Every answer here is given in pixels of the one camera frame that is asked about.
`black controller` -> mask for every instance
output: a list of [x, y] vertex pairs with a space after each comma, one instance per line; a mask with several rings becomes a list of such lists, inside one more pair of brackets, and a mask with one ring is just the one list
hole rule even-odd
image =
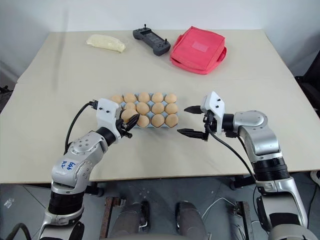
[[152, 49], [153, 53], [157, 56], [161, 56], [170, 49], [170, 43], [167, 39], [163, 40], [157, 34], [155, 34], [150, 28], [144, 25], [144, 28], [133, 30], [133, 37], [138, 40], [143, 40]]

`egg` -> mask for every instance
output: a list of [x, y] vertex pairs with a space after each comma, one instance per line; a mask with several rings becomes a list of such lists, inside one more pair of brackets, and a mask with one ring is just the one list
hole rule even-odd
[[133, 109], [136, 110], [136, 105], [133, 102], [128, 102], [125, 106], [124, 109]]
[[139, 102], [136, 105], [136, 110], [141, 115], [146, 115], [150, 111], [150, 108], [149, 108], [148, 104], [146, 104], [144, 102]]
[[136, 124], [138, 124], [139, 127], [145, 128], [150, 123], [150, 120], [145, 115], [140, 115], [139, 120]]
[[173, 94], [173, 93], [170, 93], [167, 96], [165, 96], [164, 100], [168, 104], [172, 104], [172, 103], [175, 103], [177, 101], [177, 96], [175, 94]]
[[160, 127], [164, 123], [165, 123], [165, 118], [161, 114], [156, 114], [151, 119], [151, 124], [156, 128]]
[[121, 113], [121, 118], [123, 119], [124, 123], [126, 124], [129, 121], [129, 119], [135, 114], [138, 114], [136, 110], [126, 109]]
[[111, 97], [111, 101], [117, 103], [117, 104], [120, 104], [124, 101], [124, 98], [121, 96], [121, 95], [113, 95]]
[[126, 103], [134, 103], [137, 101], [137, 98], [133, 93], [126, 93], [123, 98]]
[[178, 124], [179, 118], [175, 114], [170, 114], [165, 118], [165, 124], [168, 125], [168, 127], [172, 128], [175, 125]]
[[147, 103], [150, 101], [150, 96], [149, 96], [149, 93], [147, 92], [141, 92], [138, 96], [138, 100], [139, 102], [142, 102], [142, 103]]
[[176, 114], [178, 112], [178, 106], [175, 103], [169, 103], [165, 106], [165, 112], [167, 114]]
[[161, 102], [157, 102], [152, 106], [151, 111], [154, 114], [160, 114], [165, 110], [165, 106]]
[[164, 100], [164, 96], [161, 92], [154, 93], [151, 98], [154, 103], [161, 103]]

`egg tray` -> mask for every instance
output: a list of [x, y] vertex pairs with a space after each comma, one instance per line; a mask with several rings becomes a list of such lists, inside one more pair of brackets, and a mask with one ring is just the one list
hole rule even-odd
[[[138, 99], [139, 93], [134, 93], [134, 95], [135, 95], [136, 99]], [[149, 92], [150, 99], [152, 98], [152, 95], [153, 95], [153, 93], [150, 93], [150, 92]], [[164, 109], [166, 109], [166, 106], [168, 105], [168, 103], [165, 101], [165, 98], [166, 98], [166, 95], [167, 95], [167, 94], [166, 94], [166, 93], [162, 93], [162, 95], [163, 95], [163, 101], [162, 101], [161, 103], [163, 104]], [[138, 103], [140, 103], [138, 100], [134, 102], [134, 104], [135, 104], [136, 106], [137, 106]], [[126, 104], [127, 104], [127, 103], [126, 103], [125, 101], [123, 101], [123, 102], [120, 103], [122, 109], [124, 109], [124, 107], [125, 107]], [[171, 127], [169, 127], [169, 126], [166, 124], [166, 117], [167, 117], [169, 114], [166, 113], [165, 111], [163, 111], [162, 113], [160, 113], [160, 114], [164, 117], [164, 124], [162, 124], [162, 125], [159, 126], [159, 127], [153, 126], [153, 125], [151, 124], [151, 119], [152, 119], [152, 117], [153, 117], [155, 114], [151, 111], [151, 109], [152, 109], [152, 106], [155, 104], [155, 102], [153, 102], [153, 101], [150, 100], [150, 101], [146, 102], [146, 104], [147, 104], [147, 105], [149, 106], [149, 108], [150, 108], [150, 111], [146, 114], [146, 116], [147, 116], [147, 117], [149, 118], [149, 120], [150, 120], [150, 123], [149, 123], [146, 127], [144, 127], [144, 128], [156, 128], [156, 129], [158, 129], [158, 128], [163, 128], [163, 127], [165, 127], [165, 128], [171, 128]], [[140, 126], [138, 126], [137, 124], [134, 126], [134, 128], [143, 129], [143, 127], [140, 127]]]

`red bag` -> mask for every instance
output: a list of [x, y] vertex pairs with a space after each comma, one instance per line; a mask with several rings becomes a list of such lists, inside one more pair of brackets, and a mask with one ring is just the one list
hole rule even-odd
[[170, 60], [184, 70], [208, 74], [222, 62], [226, 54], [223, 36], [192, 26], [176, 40]]

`beige tabletop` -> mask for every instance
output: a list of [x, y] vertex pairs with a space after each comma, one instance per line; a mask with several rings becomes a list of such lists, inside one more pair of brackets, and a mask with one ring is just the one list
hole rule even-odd
[[[156, 32], [173, 44], [184, 31]], [[92, 181], [247, 173], [214, 139], [204, 142], [176, 131], [203, 130], [202, 116], [183, 109], [201, 104], [211, 91], [224, 100], [227, 113], [259, 110], [268, 116], [289, 171], [320, 169], [320, 121], [264, 32], [215, 32], [225, 36], [227, 56], [208, 75], [175, 67], [169, 54], [155, 56], [146, 44], [133, 39], [132, 31], [99, 32], [123, 41], [127, 46], [123, 53], [86, 45], [86, 39], [98, 32], [51, 33], [0, 115], [0, 182], [50, 182], [69, 125], [82, 105], [127, 92], [175, 93], [179, 125], [134, 128], [131, 139], [109, 148], [92, 171]], [[88, 108], [70, 140], [96, 128], [95, 110]], [[222, 138], [245, 157], [236, 139]]]

